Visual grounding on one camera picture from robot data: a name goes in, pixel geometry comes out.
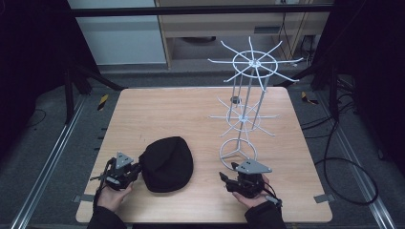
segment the white wire rack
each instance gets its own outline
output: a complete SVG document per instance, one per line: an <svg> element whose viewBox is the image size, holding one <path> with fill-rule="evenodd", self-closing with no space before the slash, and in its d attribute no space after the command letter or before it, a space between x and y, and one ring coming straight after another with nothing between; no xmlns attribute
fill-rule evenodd
<svg viewBox="0 0 405 229"><path fill-rule="evenodd" d="M223 101L221 101L218 98L218 100L228 109L227 114L224 116L215 116L215 115L210 116L212 118L223 118L228 123L229 129L225 131L221 136L225 136L231 130L236 130L237 132L239 132L237 138L231 138L227 140L220 149L221 162L228 169L231 170L232 167L225 161L227 158L234 156L241 156L244 157L245 159L254 159L254 160L257 159L257 151L249 139L249 132L259 129L268 135L274 136L273 133L260 127L262 118L273 118L278 116L278 115L268 115L268 116L259 115L260 107L262 106L262 101L263 98L265 97L266 87L269 78L272 75L277 75L292 82L298 81L291 79L281 73L277 73L277 71L279 68L279 64L281 63L296 63L302 60L301 58L298 60L277 61L272 55L270 55L271 52L275 51L282 44L282 42L280 42L269 52L260 52L253 50L250 37L248 38L248 41L250 50L242 52L237 52L233 50L232 48L228 47L223 41L221 41L224 47L236 53L231 61L217 61L208 59L212 63L232 64L233 68L235 69L235 74L232 77L228 78L227 80L224 80L224 82L229 82L231 80L233 80L234 82L232 96L230 98L230 105L226 105ZM238 77L240 77L239 86L237 86ZM249 83L247 86L247 93L245 95L245 99L242 99L241 89L243 87L244 77L249 78ZM251 104L251 102L249 101L249 97L253 79L257 79L259 81L260 87L262 88L262 94L260 96L259 101L254 103L254 105L250 106L249 104ZM226 152L225 150L227 150L228 147L225 146L227 144L230 144L231 142L235 142L236 147L233 148L233 150L231 150L230 152Z"/></svg>

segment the gray carpet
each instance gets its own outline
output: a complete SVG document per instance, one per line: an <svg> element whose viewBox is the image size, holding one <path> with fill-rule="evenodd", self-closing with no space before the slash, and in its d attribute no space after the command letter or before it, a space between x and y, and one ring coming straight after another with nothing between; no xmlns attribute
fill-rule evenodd
<svg viewBox="0 0 405 229"><path fill-rule="evenodd" d="M112 81L126 87L187 87L187 86L225 86L224 79L232 75L232 71L178 71L175 59L170 71L161 73L127 73L106 75ZM194 61L195 66L203 66L204 62ZM32 228L76 228L84 226L75 220L78 204L71 202L74 195L83 193L87 179L93 169L97 150L105 134L114 111L119 92L91 80L94 87L90 95L79 95L75 92L75 100L85 96L85 105L69 142L63 151L51 179L32 214ZM302 91L310 91L310 76L300 83L290 86L288 92L295 112L301 124L323 118L328 114L319 104L314 105L301 99ZM316 92L316 99L325 92ZM103 111L96 108L100 98L108 94ZM349 97L341 100L341 105L351 102ZM63 87L41 95L37 100L38 109L28 124L29 127L20 136L12 148L12 158L2 165L0 171L1 208L0 228L7 228L16 216L49 153L59 137L65 120L65 104ZM390 160L380 160L373 140L365 128L361 118L353 111L347 110L340 115L339 127L350 140L352 149L361 161L361 165L376 180L379 196L391 215L396 228L405 228L405 178ZM305 130L307 144L313 161L322 159L328 138L317 137L328 135L331 122L326 122L315 128ZM329 156L342 157L341 145L336 135L333 135L328 151ZM330 182L344 197L364 201L357 181L353 177L348 163L340 161L328 162ZM325 181L322 165L317 166L318 174L327 194L332 194ZM369 206L351 204L335 195L336 201L330 203L333 219L326 224L289 224L289 228L380 228Z"/></svg>

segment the wooden table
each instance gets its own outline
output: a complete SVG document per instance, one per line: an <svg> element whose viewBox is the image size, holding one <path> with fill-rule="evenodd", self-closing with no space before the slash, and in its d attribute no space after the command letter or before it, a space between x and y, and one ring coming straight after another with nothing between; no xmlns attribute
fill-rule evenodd
<svg viewBox="0 0 405 229"><path fill-rule="evenodd" d="M261 89L252 88L249 101L258 101ZM176 192L155 194L147 190L139 176L132 192L122 203L118 215L126 222L245 222L246 208L224 188L219 172L235 179L219 158L224 142L238 137L225 119L211 115L227 112L218 98L227 103L232 88L156 88L122 91L101 145L91 177L103 172L108 159L118 151L135 161L152 142L179 135L187 142L194 158L189 183ZM267 88L260 115L261 130L249 133L258 152L258 161L270 167L266 174L277 197L283 200L286 222L327 222L331 211L327 202L316 203L324 194L309 154L297 116L285 88ZM243 159L234 158L235 162ZM93 195L98 181L89 181L85 194ZM88 222L91 202L81 202L76 219Z"/></svg>

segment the person's hand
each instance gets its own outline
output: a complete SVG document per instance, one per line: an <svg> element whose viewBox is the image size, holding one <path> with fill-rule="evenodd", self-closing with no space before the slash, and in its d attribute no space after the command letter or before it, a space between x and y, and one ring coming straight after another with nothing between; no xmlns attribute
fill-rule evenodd
<svg viewBox="0 0 405 229"><path fill-rule="evenodd" d="M263 181L265 183L268 183L268 178L265 175L263 176ZM259 194L258 196L256 196L255 198L245 198L244 196L242 196L241 194L237 193L237 192L233 192L232 195L242 204L244 204L247 208L252 208L252 207L256 207L257 205L264 203L267 201L266 199L266 195L268 195L268 193L266 191L263 191L261 194Z"/></svg>
<svg viewBox="0 0 405 229"><path fill-rule="evenodd" d="M116 212L124 198L131 193L133 183L134 182L131 182L125 190L120 191L105 186L98 197L97 206L105 207L112 212Z"/></svg>

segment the sleeve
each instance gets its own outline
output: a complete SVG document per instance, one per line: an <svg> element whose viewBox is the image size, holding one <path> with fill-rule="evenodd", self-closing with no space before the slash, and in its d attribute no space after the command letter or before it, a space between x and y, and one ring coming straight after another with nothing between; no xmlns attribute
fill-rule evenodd
<svg viewBox="0 0 405 229"><path fill-rule="evenodd" d="M97 206L87 229L126 229L124 222L107 208Z"/></svg>
<svg viewBox="0 0 405 229"><path fill-rule="evenodd" d="M245 213L245 218L251 229L285 229L281 213L274 203L267 201L252 207Z"/></svg>

